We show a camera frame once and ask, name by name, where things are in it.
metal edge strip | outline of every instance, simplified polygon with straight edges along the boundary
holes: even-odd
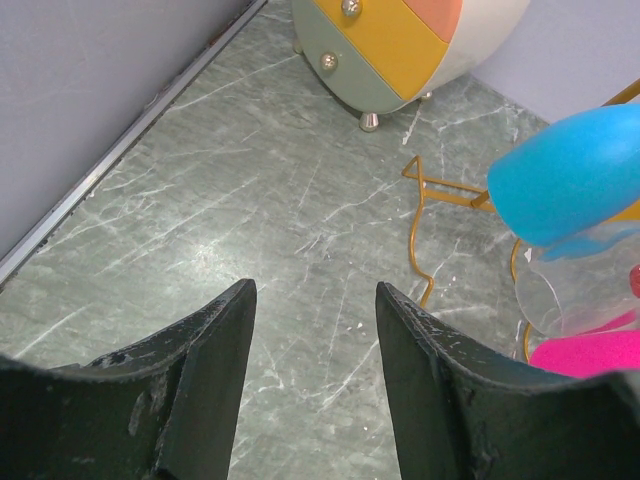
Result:
[[[222,49],[240,32],[268,0],[255,0],[225,30],[210,47],[202,52],[193,63],[159,94],[157,100],[145,110],[138,119],[116,140],[107,153],[96,163],[84,179],[78,183],[38,224],[27,233],[9,253],[0,260],[0,291],[6,281],[38,249],[40,244],[52,233],[76,208],[96,184],[113,168],[171,102],[187,88],[195,77],[222,51]]]

silver knob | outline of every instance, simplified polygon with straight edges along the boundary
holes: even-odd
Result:
[[[357,17],[362,12],[362,0],[342,0],[342,13],[345,17]]]
[[[338,68],[338,56],[332,52],[325,53],[320,57],[320,68],[325,72],[333,72]]]

silver foot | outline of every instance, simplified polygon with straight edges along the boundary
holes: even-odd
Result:
[[[360,128],[364,132],[373,132],[378,128],[380,122],[377,113],[363,113],[360,117]]]
[[[298,55],[302,55],[302,44],[300,43],[300,40],[298,40],[298,37],[293,39],[293,51]]]

blue cup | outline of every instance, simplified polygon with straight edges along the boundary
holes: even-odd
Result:
[[[598,225],[640,198],[640,105],[561,120],[489,169],[505,224],[537,247]]]

gray wall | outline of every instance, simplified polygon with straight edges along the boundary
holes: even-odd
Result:
[[[249,3],[0,2],[0,258]]]
[[[549,122],[597,107],[640,77],[640,0],[531,0],[474,74]]]

